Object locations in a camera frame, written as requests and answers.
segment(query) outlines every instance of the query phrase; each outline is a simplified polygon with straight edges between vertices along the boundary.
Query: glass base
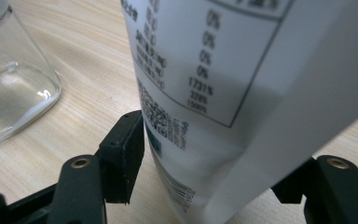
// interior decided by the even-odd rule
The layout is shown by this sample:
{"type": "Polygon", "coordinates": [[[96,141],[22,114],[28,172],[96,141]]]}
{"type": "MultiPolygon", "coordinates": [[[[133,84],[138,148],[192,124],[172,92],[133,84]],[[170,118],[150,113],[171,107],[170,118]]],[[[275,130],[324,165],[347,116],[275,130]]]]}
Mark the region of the glass base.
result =
{"type": "Polygon", "coordinates": [[[0,71],[0,141],[49,109],[60,93],[53,80],[31,66],[11,63],[0,71]]]}

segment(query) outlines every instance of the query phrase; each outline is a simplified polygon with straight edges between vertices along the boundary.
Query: metal screw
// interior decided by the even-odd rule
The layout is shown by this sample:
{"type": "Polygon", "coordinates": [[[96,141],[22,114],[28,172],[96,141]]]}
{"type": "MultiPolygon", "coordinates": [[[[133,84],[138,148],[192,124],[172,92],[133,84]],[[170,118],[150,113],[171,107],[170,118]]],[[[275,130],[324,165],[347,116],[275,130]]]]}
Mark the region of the metal screw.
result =
{"type": "Polygon", "coordinates": [[[327,163],[341,170],[346,170],[350,168],[350,166],[345,161],[336,158],[327,159],[327,163]]]}
{"type": "Polygon", "coordinates": [[[78,159],[77,161],[73,161],[71,163],[71,166],[72,166],[72,168],[79,169],[79,168],[83,168],[83,167],[89,165],[90,162],[91,161],[89,159],[81,158],[81,159],[78,159]]]}

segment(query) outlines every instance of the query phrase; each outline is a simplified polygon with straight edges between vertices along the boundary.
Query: wood grain surface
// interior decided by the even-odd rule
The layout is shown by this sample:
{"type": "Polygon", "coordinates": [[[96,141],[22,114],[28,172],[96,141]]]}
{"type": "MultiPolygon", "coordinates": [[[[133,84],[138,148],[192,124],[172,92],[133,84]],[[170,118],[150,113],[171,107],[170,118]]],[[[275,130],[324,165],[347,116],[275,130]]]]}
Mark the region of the wood grain surface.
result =
{"type": "MultiPolygon", "coordinates": [[[[14,203],[56,183],[65,161],[93,154],[120,116],[140,104],[118,0],[9,2],[62,81],[55,106],[0,142],[0,192],[14,203]]],[[[358,121],[317,153],[322,154],[358,165],[358,121]]],[[[109,223],[178,223],[148,146],[131,203],[106,209],[109,223]]],[[[228,223],[305,220],[302,205],[281,205],[267,190],[228,223]]]]}

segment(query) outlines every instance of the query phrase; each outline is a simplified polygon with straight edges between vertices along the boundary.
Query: glass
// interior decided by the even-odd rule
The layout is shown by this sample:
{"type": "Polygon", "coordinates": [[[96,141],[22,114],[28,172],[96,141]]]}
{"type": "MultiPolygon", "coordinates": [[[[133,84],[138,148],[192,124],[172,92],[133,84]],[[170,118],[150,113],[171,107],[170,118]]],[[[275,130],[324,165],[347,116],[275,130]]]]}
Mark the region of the glass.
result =
{"type": "Polygon", "coordinates": [[[61,82],[10,6],[0,15],[0,141],[47,111],[61,82]]]}

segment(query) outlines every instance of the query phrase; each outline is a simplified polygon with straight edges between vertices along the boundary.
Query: nutrition label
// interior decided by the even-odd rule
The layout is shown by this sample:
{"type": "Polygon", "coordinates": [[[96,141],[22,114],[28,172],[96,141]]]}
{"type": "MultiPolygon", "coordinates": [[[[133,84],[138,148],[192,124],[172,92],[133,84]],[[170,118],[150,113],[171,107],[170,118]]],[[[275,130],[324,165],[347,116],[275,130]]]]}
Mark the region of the nutrition label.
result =
{"type": "Polygon", "coordinates": [[[122,3],[137,28],[129,30],[137,76],[181,107],[230,127],[292,1],[122,3]]]}

